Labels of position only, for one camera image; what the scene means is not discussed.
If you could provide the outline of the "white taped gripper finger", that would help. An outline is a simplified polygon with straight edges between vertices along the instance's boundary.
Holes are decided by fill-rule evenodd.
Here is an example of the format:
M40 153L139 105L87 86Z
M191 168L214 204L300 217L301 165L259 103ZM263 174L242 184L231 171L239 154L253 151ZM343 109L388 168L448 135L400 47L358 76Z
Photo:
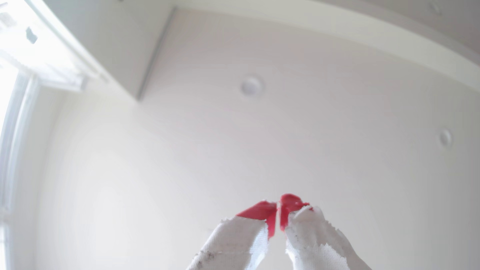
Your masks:
M263 200L222 220L187 269L257 269L275 234L277 210L276 202Z
M370 270L351 243L312 206L291 193L280 198L280 229L295 270Z

